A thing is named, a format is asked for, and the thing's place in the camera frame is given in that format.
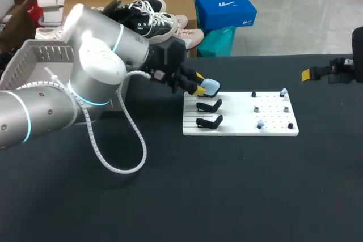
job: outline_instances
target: black table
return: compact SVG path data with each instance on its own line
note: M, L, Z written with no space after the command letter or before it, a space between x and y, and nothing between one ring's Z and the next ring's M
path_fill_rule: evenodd
M186 137L183 93L132 79L144 168L106 170L83 126L0 153L0 241L363 241L363 85L301 82L333 57L187 61L222 91L286 87L298 137ZM138 163L125 118L94 127L112 164Z

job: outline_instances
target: robotic arm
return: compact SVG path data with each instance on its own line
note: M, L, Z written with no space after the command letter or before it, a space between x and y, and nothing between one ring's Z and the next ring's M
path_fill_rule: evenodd
M17 90L1 91L0 148L85 122L94 151L104 166L120 174L133 173L146 160L146 145L121 98L125 78L142 75L161 84L167 83L173 92L180 87L191 95L208 97L215 97L220 89L215 80L204 79L198 72L183 66L186 50L182 41L169 39L159 45L149 45L144 37L81 4L67 17L62 38L74 52L70 80L61 83L49 71L52 82L35 82ZM140 137L144 153L142 162L127 171L113 168L104 160L91 125L116 91Z
M363 27L356 28L352 35L353 59L335 58L329 65L313 66L302 73L302 81L320 80L327 76L329 84L349 84L353 80L363 83Z

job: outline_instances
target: white cable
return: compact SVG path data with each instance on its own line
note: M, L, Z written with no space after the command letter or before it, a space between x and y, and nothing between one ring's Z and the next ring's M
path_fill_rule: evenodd
M63 85L63 83L58 79L58 76L56 74L54 74L48 67L44 68L45 71L47 71L47 73L50 75L52 82L57 82L64 90L66 90L66 87ZM68 95L70 101L72 102L72 106L73 106L73 118L72 120L69 122L69 124L67 126L65 126L65 128L72 126L74 121L77 119L77 114L78 114L78 107L77 107L77 103L75 102L75 100L73 99L73 96L71 94L71 92L66 92L66 94Z
M150 79L151 76L148 73L145 73L143 71L132 71L126 74L125 79L133 76L133 75L140 75L143 76L147 79ZM130 170L122 170L122 169L117 169L113 166L111 166L102 156L101 152L98 149L97 143L96 143L96 139L94 137L93 134L93 128L92 128L92 122L90 119L90 115L88 113L87 107L85 106L85 104L83 103L83 101L79 98L79 96L75 93L70 92L68 89L64 88L63 86L59 85L58 83L54 83L54 82L32 82L32 83L28 83L25 84L23 86L20 86L18 89L22 89L22 88L30 88L30 87L35 87L35 86L49 86L49 87L53 87L56 88L64 93L71 93L71 95L73 96L74 100L76 101L76 103L80 106L80 108L82 109L82 112L85 116L86 119L86 124L87 124L87 130L88 130L88 136L90 137L90 141L93 147L93 150L96 153L97 158L101 161L101 163L110 171L117 173L117 174L132 174L137 172L138 170L140 170L140 168L142 168L142 166L145 164L146 161L146 155L147 155L147 149L146 149L146 144L145 141L140 133L140 131L138 130L138 128L136 127L136 124L134 123L134 121L132 120L129 112L126 109L126 106L124 104L124 101L121 97L121 89L123 84L120 85L120 87L117 89L117 97L119 98L119 102L120 105L126 115L126 118L128 119L128 121L130 122L132 128L134 129L134 131L136 132L138 138L140 139L141 145L142 145L142 159L140 161L140 163L134 167L133 169Z

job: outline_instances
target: blue shoe box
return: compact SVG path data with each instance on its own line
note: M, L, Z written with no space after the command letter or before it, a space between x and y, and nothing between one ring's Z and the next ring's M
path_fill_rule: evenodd
M205 30L249 27L257 15L257 9L249 0L197 0L196 6Z

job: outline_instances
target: white pegboard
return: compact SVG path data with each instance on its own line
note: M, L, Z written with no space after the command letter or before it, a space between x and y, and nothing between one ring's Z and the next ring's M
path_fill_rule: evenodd
M204 136L297 136L299 128L290 102L289 94L280 97L280 92L220 92L214 99L184 94L183 134ZM214 105L222 99L216 113L198 111L197 102ZM198 128L197 118L214 121L223 115L223 121L216 130ZM259 120L265 122L262 129L257 128Z

